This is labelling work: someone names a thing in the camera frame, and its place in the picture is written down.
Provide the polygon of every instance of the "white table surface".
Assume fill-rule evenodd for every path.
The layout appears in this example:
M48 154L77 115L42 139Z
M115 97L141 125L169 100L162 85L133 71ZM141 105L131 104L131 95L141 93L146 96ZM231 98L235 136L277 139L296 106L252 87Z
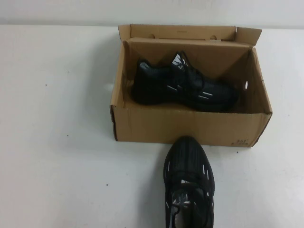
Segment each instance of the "white table surface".
M274 111L251 149L204 146L215 228L304 227L304 31L256 46ZM0 26L0 227L164 228L170 145L116 142L116 27Z

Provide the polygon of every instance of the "white surface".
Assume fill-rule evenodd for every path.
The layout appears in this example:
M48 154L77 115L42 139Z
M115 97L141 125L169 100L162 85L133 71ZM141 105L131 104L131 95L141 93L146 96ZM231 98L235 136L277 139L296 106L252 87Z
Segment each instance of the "white surface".
M301 0L1 0L0 23L304 28Z
M113 137L117 28L0 26L0 34L0 227L165 227L170 145ZM259 142L203 147L215 228L304 227L303 39L301 30L262 32L274 115Z

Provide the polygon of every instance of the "shoe box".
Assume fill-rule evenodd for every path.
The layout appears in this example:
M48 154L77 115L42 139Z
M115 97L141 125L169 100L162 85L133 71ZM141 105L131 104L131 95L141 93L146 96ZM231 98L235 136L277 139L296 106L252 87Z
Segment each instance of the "shoe box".
M121 25L121 49L110 113L118 141L173 143L183 135L200 144L252 147L272 109L254 46L260 29L234 26ZM199 112L181 104L140 105L131 97L139 59L170 65L184 51L202 74L231 83L240 98L228 112Z

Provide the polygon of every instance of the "white wall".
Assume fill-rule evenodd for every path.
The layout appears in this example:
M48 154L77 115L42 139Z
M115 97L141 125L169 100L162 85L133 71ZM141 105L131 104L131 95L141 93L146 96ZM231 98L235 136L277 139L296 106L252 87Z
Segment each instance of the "white wall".
M302 0L1 0L1 24L124 23L304 28Z

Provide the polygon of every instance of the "black shoe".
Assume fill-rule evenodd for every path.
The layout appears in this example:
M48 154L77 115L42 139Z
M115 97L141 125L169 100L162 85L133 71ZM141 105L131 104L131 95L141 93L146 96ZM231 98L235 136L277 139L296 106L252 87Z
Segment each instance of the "black shoe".
M163 169L166 228L212 228L214 178L201 145L192 137L177 140Z
M178 102L198 111L220 112L233 106L238 91L204 76L191 67L181 52L168 67L156 68L146 60L139 61L132 97L144 105Z

